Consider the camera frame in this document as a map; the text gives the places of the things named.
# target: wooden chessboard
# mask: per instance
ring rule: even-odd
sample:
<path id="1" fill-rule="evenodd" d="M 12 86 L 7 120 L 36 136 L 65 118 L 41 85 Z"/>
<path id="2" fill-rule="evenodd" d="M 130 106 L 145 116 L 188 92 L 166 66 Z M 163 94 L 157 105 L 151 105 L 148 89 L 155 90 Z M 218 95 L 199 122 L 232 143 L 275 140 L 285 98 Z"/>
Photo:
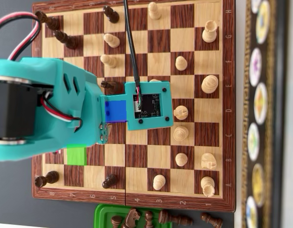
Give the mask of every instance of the wooden chessboard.
<path id="1" fill-rule="evenodd" d="M 33 196 L 53 200 L 101 202 L 139 207 L 180 208 L 216 211 L 235 209 L 235 1 L 234 0 L 158 0 L 162 16 L 151 20 L 148 0 L 129 0 L 129 15 L 141 81 L 158 79 L 171 83 L 173 108 L 184 105 L 188 117 L 174 126 L 128 131 L 126 123 L 112 126 L 108 144 L 87 148 L 87 165 L 67 164 L 66 149 L 56 155 L 47 153 L 32 161 L 32 181 L 55 170 L 60 180 L 38 189 Z M 120 16 L 110 23 L 102 12 L 110 5 Z M 34 57 L 61 58 L 86 69 L 102 80 L 133 81 L 123 1 L 76 0 L 35 3 L 33 11 L 42 10 L 60 20 L 60 29 L 77 36 L 76 50 L 70 50 L 53 37 L 43 24 L 34 41 Z M 213 43 L 202 40 L 205 23 L 218 25 Z M 111 33 L 120 46 L 111 48 L 103 36 Z M 117 67 L 110 69 L 100 62 L 102 54 L 113 55 Z M 175 59 L 182 55 L 188 61 L 185 71 L 178 71 Z M 212 94 L 201 90 L 207 75 L 215 75 L 219 86 Z M 178 142 L 174 129 L 185 126 L 189 136 Z M 178 167 L 175 156 L 183 152 L 188 162 Z M 201 156 L 215 156 L 216 170 L 201 168 Z M 105 176 L 114 173 L 119 182 L 102 188 Z M 153 178 L 162 174 L 166 184 L 156 191 Z M 200 180 L 212 177 L 215 195 L 202 193 Z"/>

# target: light wooden square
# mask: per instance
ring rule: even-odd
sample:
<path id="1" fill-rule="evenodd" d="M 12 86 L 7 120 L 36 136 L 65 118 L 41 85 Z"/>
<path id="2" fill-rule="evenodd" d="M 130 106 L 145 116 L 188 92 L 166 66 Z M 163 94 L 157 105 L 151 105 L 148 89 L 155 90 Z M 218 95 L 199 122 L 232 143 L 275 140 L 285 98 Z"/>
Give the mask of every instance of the light wooden square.
<path id="1" fill-rule="evenodd" d="M 147 53 L 147 30 L 132 31 L 133 42 L 136 54 Z M 130 54 L 128 38 L 126 34 L 126 53 Z"/>
<path id="2" fill-rule="evenodd" d="M 171 53 L 148 53 L 147 74 L 148 76 L 171 75 Z"/>
<path id="3" fill-rule="evenodd" d="M 171 94 L 172 98 L 193 98 L 194 75 L 172 75 Z"/>
<path id="4" fill-rule="evenodd" d="M 214 20 L 217 26 L 221 26 L 221 11 L 221 2 L 195 4 L 194 26 L 204 27 L 209 20 Z"/>
<path id="5" fill-rule="evenodd" d="M 147 13 L 147 29 L 148 30 L 165 30 L 171 28 L 171 7 L 161 6 L 158 4 L 158 9 L 161 12 L 161 17 L 158 20 L 152 20 Z"/>
<path id="6" fill-rule="evenodd" d="M 177 141 L 174 139 L 174 130 L 177 127 L 184 126 L 188 129 L 189 135 L 183 141 Z M 187 122 L 174 122 L 174 125 L 171 127 L 171 145 L 181 145 L 181 146 L 194 146 L 194 123 Z"/>
<path id="7" fill-rule="evenodd" d="M 194 170 L 171 169 L 171 192 L 194 194 Z"/>
<path id="8" fill-rule="evenodd" d="M 147 191 L 147 168 L 126 167 L 126 190 Z"/>
<path id="9" fill-rule="evenodd" d="M 148 168 L 171 168 L 171 147 L 148 145 L 147 146 L 147 167 Z"/>
<path id="10" fill-rule="evenodd" d="M 194 28 L 171 29 L 171 52 L 194 51 Z"/>
<path id="11" fill-rule="evenodd" d="M 104 165 L 125 166 L 126 148 L 124 144 L 105 144 Z"/>
<path id="12" fill-rule="evenodd" d="M 102 182 L 105 179 L 104 166 L 84 166 L 84 187 L 103 189 Z"/>
<path id="13" fill-rule="evenodd" d="M 72 12 L 63 16 L 63 31 L 70 36 L 84 34 L 83 12 Z"/>
<path id="14" fill-rule="evenodd" d="M 104 54 L 104 34 L 85 35 L 83 37 L 83 55 L 100 56 Z"/>
<path id="15" fill-rule="evenodd" d="M 195 51 L 194 74 L 218 75 L 222 72 L 222 54 L 220 51 Z"/>

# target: green component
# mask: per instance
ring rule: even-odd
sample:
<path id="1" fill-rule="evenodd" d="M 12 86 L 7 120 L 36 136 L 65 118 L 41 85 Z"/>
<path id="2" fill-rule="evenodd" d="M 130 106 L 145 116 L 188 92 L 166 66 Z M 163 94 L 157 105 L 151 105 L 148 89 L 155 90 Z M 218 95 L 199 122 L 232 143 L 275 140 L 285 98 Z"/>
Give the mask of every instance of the green component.
<path id="1" fill-rule="evenodd" d="M 122 224 L 133 207 L 119 206 L 119 205 L 107 205 L 99 204 L 95 210 L 95 221 L 94 228 L 109 228 L 113 227 L 111 223 L 111 218 L 113 216 L 121 216 L 123 218 L 118 228 L 122 227 Z M 147 211 L 153 213 L 153 225 L 155 228 L 172 228 L 172 223 L 168 222 L 166 224 L 159 224 L 158 217 L 160 209 L 148 209 L 148 208 L 136 208 L 141 214 L 140 220 L 136 221 L 136 228 L 144 228 L 146 224 L 145 214 Z"/>

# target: captured chess piece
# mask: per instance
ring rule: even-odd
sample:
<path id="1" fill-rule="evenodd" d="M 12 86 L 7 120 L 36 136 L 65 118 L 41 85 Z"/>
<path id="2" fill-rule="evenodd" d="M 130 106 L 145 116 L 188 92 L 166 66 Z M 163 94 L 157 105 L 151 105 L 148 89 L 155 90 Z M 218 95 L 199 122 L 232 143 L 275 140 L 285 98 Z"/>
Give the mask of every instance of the captured chess piece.
<path id="1" fill-rule="evenodd" d="M 108 188 L 116 185 L 117 183 L 118 183 L 117 176 L 114 174 L 111 174 L 105 178 L 105 180 L 102 183 L 102 187 L 105 189 L 108 189 Z"/>
<path id="2" fill-rule="evenodd" d="M 47 183 L 53 184 L 58 182 L 59 173 L 57 171 L 50 171 L 46 176 L 39 176 L 34 180 L 34 184 L 38 188 L 44 187 Z"/>
<path id="3" fill-rule="evenodd" d="M 104 6 L 103 7 L 103 12 L 107 16 L 107 19 L 112 22 L 112 23 L 117 23 L 119 21 L 119 14 L 114 11 L 111 7 L 109 6 Z"/>
<path id="4" fill-rule="evenodd" d="M 69 49 L 76 49 L 78 46 L 77 39 L 73 36 L 68 36 L 65 32 L 55 30 L 53 35 L 57 38 L 58 41 L 60 41 L 62 44 L 65 44 L 65 46 Z"/>
<path id="5" fill-rule="evenodd" d="M 160 224 L 165 224 L 167 222 L 174 222 L 177 225 L 191 226 L 193 225 L 193 220 L 187 216 L 173 216 L 170 215 L 166 210 L 161 210 L 159 212 L 158 222 Z"/>
<path id="6" fill-rule="evenodd" d="M 207 213 L 201 213 L 200 219 L 202 221 L 205 221 L 206 223 L 212 224 L 214 228 L 222 228 L 223 226 L 223 221 L 221 220 L 221 218 L 213 218 Z"/>

